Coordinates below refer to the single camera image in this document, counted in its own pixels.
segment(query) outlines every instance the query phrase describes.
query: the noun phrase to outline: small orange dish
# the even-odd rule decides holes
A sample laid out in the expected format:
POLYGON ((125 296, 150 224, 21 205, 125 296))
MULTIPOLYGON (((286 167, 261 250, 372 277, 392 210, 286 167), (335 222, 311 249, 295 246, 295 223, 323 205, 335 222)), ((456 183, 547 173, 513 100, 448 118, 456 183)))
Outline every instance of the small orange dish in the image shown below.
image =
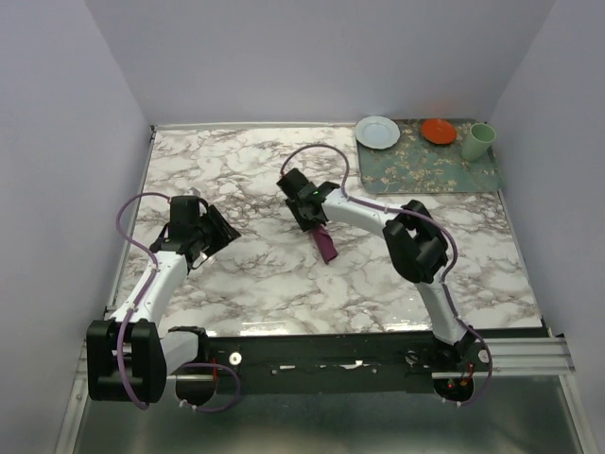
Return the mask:
POLYGON ((448 145, 456 140, 456 128, 449 121, 431 118, 420 127, 423 137, 436 145, 448 145))

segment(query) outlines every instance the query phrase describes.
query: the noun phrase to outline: white wall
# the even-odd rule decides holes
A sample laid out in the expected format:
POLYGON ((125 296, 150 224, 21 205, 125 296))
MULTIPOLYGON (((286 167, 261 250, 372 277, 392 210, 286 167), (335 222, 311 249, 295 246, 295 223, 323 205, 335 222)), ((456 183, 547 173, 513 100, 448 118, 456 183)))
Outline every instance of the white wall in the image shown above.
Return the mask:
POLYGON ((0 452, 53 452, 149 129, 81 0, 0 2, 0 452))
POLYGON ((569 340, 603 452, 604 21, 601 0, 558 0, 492 118, 529 277, 569 340))
POLYGON ((154 124, 487 118, 553 0, 86 0, 154 124))

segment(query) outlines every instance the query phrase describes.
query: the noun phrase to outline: light green cup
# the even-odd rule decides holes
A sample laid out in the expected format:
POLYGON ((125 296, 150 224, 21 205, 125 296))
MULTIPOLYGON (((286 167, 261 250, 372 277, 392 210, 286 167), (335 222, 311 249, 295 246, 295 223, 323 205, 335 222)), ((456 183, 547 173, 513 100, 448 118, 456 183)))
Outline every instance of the light green cup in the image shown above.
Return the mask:
POLYGON ((462 157, 467 161, 476 161, 485 154, 495 140, 495 130, 485 123, 475 123, 464 139, 462 157))

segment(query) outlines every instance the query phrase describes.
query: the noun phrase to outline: white marble surface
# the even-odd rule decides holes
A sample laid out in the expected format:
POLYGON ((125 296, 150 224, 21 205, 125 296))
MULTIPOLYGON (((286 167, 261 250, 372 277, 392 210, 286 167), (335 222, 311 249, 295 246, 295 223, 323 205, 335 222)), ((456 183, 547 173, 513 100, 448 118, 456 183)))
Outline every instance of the white marble surface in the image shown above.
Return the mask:
MULTIPOLYGON (((323 142, 350 157, 348 189, 361 188, 352 128, 160 131, 145 190, 179 195, 194 187, 242 237, 192 271, 160 325, 205 327, 211 335, 336 334, 429 329, 413 285, 390 264, 384 240, 329 224, 339 256, 330 265, 302 233, 276 186, 284 158, 297 147, 323 142)), ((331 150, 299 154, 294 166, 319 185, 342 177, 331 150)), ((460 249, 449 282, 463 316, 478 328, 539 326, 540 313, 522 270, 504 210, 495 194, 414 196, 446 226, 460 249)), ((411 197, 383 197, 407 203, 411 197)), ((135 237, 153 242, 168 219, 159 198, 141 204, 135 237)), ((117 303, 139 279, 147 259, 131 250, 117 303)))

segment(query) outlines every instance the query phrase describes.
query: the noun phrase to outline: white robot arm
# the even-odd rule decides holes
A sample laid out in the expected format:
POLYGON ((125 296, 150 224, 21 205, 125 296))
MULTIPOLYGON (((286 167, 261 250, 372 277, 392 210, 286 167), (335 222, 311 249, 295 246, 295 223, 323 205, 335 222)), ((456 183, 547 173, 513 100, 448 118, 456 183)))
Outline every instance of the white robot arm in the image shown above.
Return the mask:
MULTIPOLYGON (((336 256, 336 250, 330 252, 333 248, 331 239, 326 234, 318 235, 317 231, 328 221, 344 222, 383 237, 395 269, 414 283, 420 292, 435 338, 453 346, 467 335, 441 284, 441 274, 447 262, 447 242, 437 228, 417 218, 381 212, 349 201, 337 184, 326 182, 316 187, 296 168, 286 173, 277 184, 287 195, 285 202, 301 228, 314 234, 324 259, 336 256), (408 230, 415 230, 416 235, 411 236, 408 230)), ((430 218, 418 201, 412 201, 405 209, 430 218)))
POLYGON ((174 291, 196 263, 205 261, 240 234, 213 205, 197 196, 170 199, 170 221, 150 250, 153 260, 129 298, 109 320, 93 321, 86 333, 89 394, 94 400, 128 400, 117 365, 117 349, 123 348, 129 383, 147 403, 157 402, 166 377, 183 364, 208 361, 208 338, 203 328, 184 326, 171 329, 160 340, 157 326, 174 291), (200 212, 200 205, 205 212, 200 212), (151 285, 140 294, 155 269, 151 285), (135 297, 139 305, 133 309, 135 297), (118 345, 121 325, 128 320, 124 345, 118 345))

